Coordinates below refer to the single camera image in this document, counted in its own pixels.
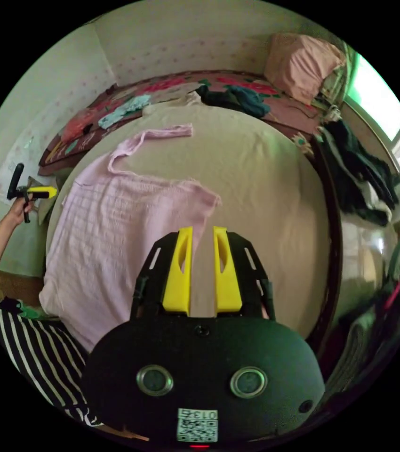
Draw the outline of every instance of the label sticker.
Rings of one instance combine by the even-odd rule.
[[[219,420],[217,410],[191,410],[178,408],[178,441],[216,443]]]

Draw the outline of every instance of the red flowered blanket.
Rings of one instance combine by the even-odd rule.
[[[153,94],[160,90],[191,82],[204,84],[208,86],[210,91],[226,91],[232,85],[254,90],[260,94],[264,103],[271,109],[263,118],[263,121],[289,138],[292,138],[297,132],[302,132],[308,137],[315,132],[319,124],[320,112],[318,109],[306,106],[284,95],[265,81],[262,76],[234,71],[184,72],[144,80],[125,87],[114,86],[107,92],[102,93],[89,107],[100,110],[109,104],[116,106],[116,99],[120,92],[128,92],[122,98],[123,102],[126,102],[132,97]],[[104,108],[104,115],[108,113],[110,113],[110,109]],[[98,124],[94,124],[88,133],[68,143],[62,142],[61,135],[56,135],[40,159],[39,174],[48,176],[62,168],[73,168],[105,136],[124,124],[141,117],[141,115],[141,112],[128,114],[123,120],[107,130],[103,130]]]

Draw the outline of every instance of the window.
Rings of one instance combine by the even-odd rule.
[[[400,102],[361,55],[346,102],[362,116],[389,151],[400,139]]]

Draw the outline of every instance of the striped shirt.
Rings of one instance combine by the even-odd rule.
[[[102,425],[80,389],[87,352],[59,320],[33,320],[0,308],[0,344],[17,370],[45,400],[75,420]]]

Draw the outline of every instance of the screw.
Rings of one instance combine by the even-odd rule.
[[[299,406],[299,412],[300,413],[308,413],[313,407],[313,400],[305,400],[305,402],[302,402]]]
[[[201,338],[205,338],[206,336],[209,336],[209,328],[206,326],[197,325],[194,329],[195,334]]]

